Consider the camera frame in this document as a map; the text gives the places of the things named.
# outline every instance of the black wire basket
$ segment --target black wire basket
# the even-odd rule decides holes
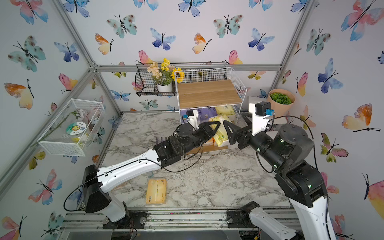
[[[201,69],[202,75],[205,76],[207,74],[204,74],[204,70],[208,70],[211,65],[214,63],[216,66],[217,64],[221,64],[223,67],[223,74],[227,74],[226,70],[224,69],[227,66],[227,63],[223,62],[204,62],[204,63],[172,63],[173,66],[182,68],[183,71],[187,70],[195,70],[195,69]],[[147,71],[147,67],[149,67],[150,64],[136,64],[137,66],[137,72],[135,76],[135,89],[136,94],[141,96],[176,96],[176,86],[175,82],[172,81],[172,91],[166,92],[166,93],[159,93],[157,89],[157,83],[152,77],[152,74]]]

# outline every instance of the orange butterfly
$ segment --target orange butterfly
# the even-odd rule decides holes
[[[359,132],[363,130],[374,130],[380,132],[381,128],[369,128],[372,117],[372,104],[365,104],[356,109],[354,117],[344,116],[342,126],[347,129],[356,130],[353,132]]]
[[[297,88],[296,93],[299,91],[299,94],[304,97],[305,95],[305,84],[307,84],[308,73],[304,73],[299,81],[299,78],[296,78]]]
[[[101,47],[99,47],[99,51],[102,54],[106,55],[107,53],[109,53],[111,51],[113,39],[109,43],[107,40],[105,40],[105,38],[103,38],[102,36],[100,36],[97,33],[95,34],[95,39],[96,39],[96,42],[98,42],[99,45],[101,45]]]
[[[196,42],[197,46],[194,46],[192,48],[192,50],[195,52],[195,54],[201,53],[202,51],[205,50],[205,48],[207,47],[208,43],[211,40],[212,40],[212,38],[208,42],[206,42],[201,34],[196,33],[195,42]]]
[[[28,84],[28,89],[23,85],[13,84],[13,83],[4,83],[5,90],[11,96],[15,98],[20,98],[19,106],[21,108],[31,109],[32,100],[35,99],[31,92],[31,87],[29,86],[29,79],[26,80]]]
[[[312,122],[312,120],[310,120],[309,118],[311,118],[311,115],[308,115],[308,106],[306,105],[304,108],[304,115],[300,115],[300,119],[303,120],[304,122],[306,122],[308,124],[308,126],[316,127],[316,124],[314,122]],[[308,129],[308,127],[305,123],[303,123],[303,128],[305,130]]]

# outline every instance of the white wire basket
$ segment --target white wire basket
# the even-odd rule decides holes
[[[101,102],[70,99],[38,140],[50,154],[85,156],[104,119]]]
[[[234,112],[236,113],[236,122],[239,117],[239,111],[235,106],[238,106],[238,109],[242,108],[242,104],[245,99],[245,95],[247,93],[247,88],[239,78],[239,76],[236,74],[235,70],[232,67],[225,67],[225,68],[212,68],[212,69],[195,69],[195,70],[187,70],[187,71],[176,71],[175,75],[182,76],[182,73],[184,73],[184,79],[181,83],[199,83],[199,82],[212,82],[212,81],[221,81],[221,80],[230,80],[234,90],[237,92],[238,97],[240,98],[240,102],[235,104],[221,104],[218,102],[214,105],[202,105],[202,106],[196,106],[192,108],[184,108],[180,106],[180,96],[179,96],[179,89],[178,85],[181,83],[176,83],[176,91],[177,91],[177,102],[179,106],[179,112],[186,109],[197,109],[197,108],[206,108],[206,107],[218,107],[218,106],[225,106],[225,105],[231,105]],[[209,90],[206,90],[206,94],[215,94],[215,92],[209,92]],[[226,96],[217,96],[217,98],[225,99]]]

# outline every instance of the butterfly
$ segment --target butterfly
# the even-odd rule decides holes
[[[262,33],[260,35],[259,31],[257,31],[256,28],[253,28],[253,30],[252,30],[253,41],[250,41],[248,43],[248,46],[250,48],[253,48],[254,46],[257,46],[257,50],[258,51],[263,50],[265,48],[264,44],[270,43],[270,42],[273,41],[273,39],[275,39],[275,36],[264,37],[264,35],[266,35],[266,33]]]
[[[229,53],[229,59],[228,61],[227,60],[224,60],[226,63],[228,64],[243,64],[242,61],[240,61],[239,59],[239,55],[237,54],[237,51],[236,50],[232,50],[230,53]]]
[[[143,2],[145,5],[146,0],[133,0],[133,2],[135,3],[136,7],[141,8],[141,5],[143,4]],[[152,9],[152,11],[157,9],[157,7],[159,6],[159,3],[157,2],[157,0],[147,0],[147,4],[149,8]]]
[[[328,175],[325,172],[321,172],[321,176],[323,177],[324,185],[327,187]],[[327,191],[331,193],[339,193],[339,189],[332,185],[327,187]]]
[[[124,64],[124,62],[120,62],[119,65],[124,66],[125,64]],[[126,77],[127,73],[126,72],[115,72],[114,76],[118,76],[119,78],[121,78],[121,76]]]
[[[176,111],[177,107],[172,107],[171,105],[167,105],[167,108],[171,111]]]
[[[214,25],[215,27],[217,27],[216,34],[218,35],[218,37],[219,38],[224,37],[225,29],[227,30],[227,34],[229,30],[233,35],[236,35],[240,29],[240,24],[238,24],[238,22],[241,22],[243,15],[237,15],[231,18],[230,20],[228,20],[229,18],[229,14],[228,14],[228,17],[224,16],[224,18],[225,18],[225,21],[221,19],[214,20]]]
[[[61,179],[55,181],[56,177],[57,177],[56,172],[54,169],[52,169],[48,175],[46,184],[44,184],[41,180],[40,180],[40,183],[37,183],[39,185],[42,185],[43,188],[32,193],[28,197],[28,199],[33,200],[34,202],[38,202],[41,199],[42,204],[45,204],[45,205],[49,205],[51,202],[53,202],[53,198],[52,198],[53,191],[59,190],[61,188],[61,185],[63,184]]]
[[[49,230],[47,231],[43,229],[45,233],[41,235],[41,236],[44,236],[45,234],[48,233],[48,235],[45,236],[44,240],[56,240],[59,237],[59,234],[56,233],[59,231],[57,228],[60,227],[63,224],[63,222],[64,222],[64,217],[61,214],[56,216],[56,213],[53,211],[48,221]]]
[[[297,88],[296,88],[296,93],[299,91],[299,94],[304,97],[305,95],[305,84],[307,83],[308,79],[308,73],[304,73],[299,81],[299,78],[296,78],[296,83],[297,83]]]
[[[34,24],[35,21],[33,17],[37,19],[38,16],[41,20],[48,21],[48,13],[41,9],[39,6],[43,4],[43,1],[39,0],[10,0],[10,2],[15,6],[20,6],[20,16],[22,16],[25,21],[29,24]]]
[[[353,4],[353,10],[357,12],[345,17],[344,22],[341,24],[341,31],[345,31],[349,27],[351,27],[349,30],[353,28],[351,41],[357,41],[364,36],[365,24],[375,25],[384,17],[384,8],[369,10],[375,2],[376,0],[373,0],[371,4],[367,6],[367,0],[356,0]]]
[[[369,131],[374,130],[380,132],[380,128],[369,128],[369,124],[371,123],[372,117],[372,104],[365,104],[356,109],[354,117],[352,116],[344,116],[344,121],[342,122],[342,126],[346,129],[356,130],[353,132],[359,131]]]
[[[106,55],[108,54],[111,50],[112,50],[112,43],[113,43],[113,39],[112,41],[109,43],[105,38],[103,38],[102,36],[100,36],[98,33],[95,34],[95,39],[96,39],[96,42],[101,45],[98,50]]]
[[[35,169],[37,166],[37,160],[43,160],[45,158],[45,152],[36,153],[29,162],[29,170]]]
[[[299,13],[300,13],[304,9],[306,3],[307,3],[307,0],[299,0],[298,3],[294,3],[292,5],[291,12],[295,13],[295,12],[299,11],[299,9],[300,9],[300,11],[299,11]]]
[[[71,163],[73,164],[77,163],[77,159],[79,158],[78,156],[67,156],[67,155],[63,155],[63,157],[70,157]]]
[[[291,70],[285,70],[285,72],[284,72],[284,76],[283,76],[283,79],[282,79],[282,82],[283,82],[283,84],[287,81],[287,77],[289,76],[289,75],[291,75]]]
[[[22,223],[26,219],[26,217],[27,216],[24,217],[24,215],[22,215],[22,219],[21,219],[19,224],[15,223],[12,220],[12,218],[10,218],[10,217],[4,217],[1,220],[1,222],[3,224],[3,228],[7,229],[7,230],[12,229],[12,231],[10,231],[9,233],[0,237],[0,240],[17,240],[17,239],[19,239],[19,236],[20,237],[22,236],[22,234],[21,234]]]
[[[264,73],[266,73],[266,71],[251,71],[251,74],[248,75],[248,78],[251,79],[255,77],[256,80],[259,80],[261,78],[261,75],[263,75]]]
[[[85,5],[89,3],[89,0],[66,0],[67,2],[63,4],[64,9],[67,10],[67,12],[73,12],[73,10],[79,10],[79,13],[87,18],[89,17],[89,12],[85,10]]]
[[[158,104],[156,102],[157,102],[157,100],[154,99],[151,101],[145,100],[145,102],[139,102],[139,103],[141,105],[143,105],[143,108],[149,110],[149,108],[157,108],[158,107]]]
[[[115,95],[113,96],[114,99],[123,99],[126,102],[129,101],[127,97],[130,95],[130,93],[122,93],[122,92],[118,93],[113,90],[111,90],[111,92]]]
[[[188,9],[191,10],[192,16],[198,17],[200,16],[200,11],[197,9],[205,3],[205,0],[183,0],[183,3],[179,3],[179,11],[185,12]]]
[[[139,58],[140,58],[140,61],[136,60],[136,62],[141,64],[152,64],[154,62],[148,57],[148,55],[144,52],[144,50],[139,51]]]
[[[99,131],[97,132],[97,138],[95,141],[97,141],[99,144],[103,143],[103,135],[105,134],[105,129],[103,127],[100,127]]]
[[[76,79],[71,79],[71,78],[67,77],[65,74],[62,74],[62,73],[60,73],[60,75],[59,75],[59,80],[64,85],[64,87],[66,88],[66,89],[62,90],[62,93],[67,92],[67,91],[72,91],[73,88],[77,84],[77,80]]]
[[[377,182],[375,184],[369,185],[369,178],[367,174],[367,178],[365,178],[365,184],[367,185],[367,189],[365,191],[364,200],[369,198],[372,206],[375,208],[377,213],[380,215],[382,219],[384,219],[384,180],[381,182]]]
[[[319,73],[317,80],[319,83],[323,83],[321,86],[321,92],[327,93],[328,88],[340,89],[343,87],[343,83],[333,78],[334,75],[337,75],[336,70],[333,72],[333,58],[329,59],[328,65],[325,66],[325,73]]]
[[[152,44],[158,48],[160,46],[163,46],[163,49],[168,51],[170,50],[170,46],[168,44],[171,44],[173,43],[175,40],[176,40],[176,36],[173,35],[173,36],[167,36],[167,37],[164,37],[165,33],[161,33],[161,35],[156,31],[154,30],[153,28],[150,28],[151,30],[151,33],[152,33],[152,37],[156,38],[156,40],[154,42],[152,42]]]
[[[310,120],[309,118],[311,118],[311,115],[308,115],[308,106],[306,105],[305,108],[304,108],[304,115],[300,115],[300,119],[303,120],[304,122],[306,122],[308,124],[308,126],[310,127],[316,127],[316,124],[314,122],[312,122],[312,120]],[[305,123],[303,123],[303,128],[305,130],[308,129],[307,125]]]
[[[125,18],[123,18],[121,20],[120,18],[120,14],[119,14],[119,17],[117,17],[115,15],[115,17],[120,21],[120,23],[118,23],[116,20],[114,19],[108,19],[107,20],[107,23],[113,27],[113,29],[115,30],[115,33],[117,35],[119,35],[120,38],[124,38],[124,32],[126,34],[130,33],[132,35],[136,35],[136,32],[137,32],[137,27],[136,25],[134,25],[132,22],[135,21],[135,16],[133,15],[128,15],[126,16]]]
[[[263,89],[260,89],[260,94],[261,95],[257,96],[258,98],[266,98],[266,92]]]
[[[122,120],[121,117],[116,115],[116,116],[112,117],[111,119],[109,119],[108,122],[110,124],[112,124],[112,129],[117,129],[117,127],[121,123],[121,120]]]
[[[57,105],[56,103],[51,103],[51,111],[48,111],[48,114],[44,114],[45,116],[51,116],[51,114],[56,110]]]
[[[67,63],[71,61],[71,57],[75,61],[79,60],[79,55],[74,53],[77,51],[74,43],[72,43],[72,45],[70,47],[68,47],[68,43],[64,43],[65,46],[63,44],[58,43],[58,42],[54,42],[53,44],[58,48],[58,50],[61,53],[64,53],[64,61],[66,61]]]
[[[99,84],[95,81],[95,79],[93,79],[93,78],[92,78],[92,80],[91,80],[91,83],[92,83],[92,86],[91,86],[92,89],[95,89],[96,86],[99,85]]]
[[[295,46],[296,46],[296,52],[295,52],[295,54],[292,57],[294,57],[296,55],[296,53],[298,53],[301,49],[303,49],[303,48],[300,48],[300,44],[299,43],[297,43]]]
[[[36,59],[45,60],[45,53],[43,52],[43,49],[39,46],[35,46],[37,41],[34,36],[27,37],[24,43],[24,48],[20,45],[19,42],[17,43],[19,46],[13,46],[23,50],[23,52],[13,51],[8,54],[8,59],[14,61],[15,63],[21,63],[22,68],[26,70],[32,70],[32,72],[36,72],[37,67],[33,61],[37,62]]]
[[[377,60],[383,64],[384,63],[384,51],[382,52],[382,54],[380,55],[380,57],[377,58]]]
[[[273,5],[272,0],[249,0],[249,6],[251,8],[254,8],[257,5],[257,3],[260,5],[260,2],[262,3],[264,11],[269,9]]]
[[[307,44],[307,52],[309,52],[311,49],[314,49],[314,54],[317,56],[324,49],[324,43],[328,42],[328,40],[331,38],[331,35],[329,33],[321,34],[322,31],[323,30],[320,30],[319,28],[319,35],[317,35],[315,29],[311,30],[310,39]]]
[[[7,93],[15,98],[20,98],[19,107],[31,109],[33,105],[33,99],[35,97],[32,94],[31,87],[29,86],[29,79],[26,80],[28,89],[23,85],[14,83],[4,83],[4,88]]]
[[[331,145],[331,143],[329,142],[329,138],[328,136],[325,134],[325,133],[322,133],[321,136],[323,137],[323,144],[324,145],[320,145],[321,146],[321,155],[326,155],[327,158],[327,162],[336,162],[336,157],[347,157],[348,156],[348,152],[347,150],[345,150],[344,148],[339,148],[339,147],[335,147],[339,144],[336,144],[335,145],[335,142],[336,142],[336,138],[335,138],[335,141],[333,142],[333,144]]]
[[[205,48],[208,46],[208,43],[212,41],[212,38],[208,42],[206,42],[201,34],[196,33],[194,40],[197,46],[194,46],[192,50],[195,52],[195,54],[199,54],[205,50]]]

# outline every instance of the yellow flower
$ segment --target yellow flower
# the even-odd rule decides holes
[[[175,68],[173,69],[173,73],[171,76],[172,79],[175,79],[178,83],[181,83],[182,81],[184,81],[185,73],[181,70],[181,68]]]

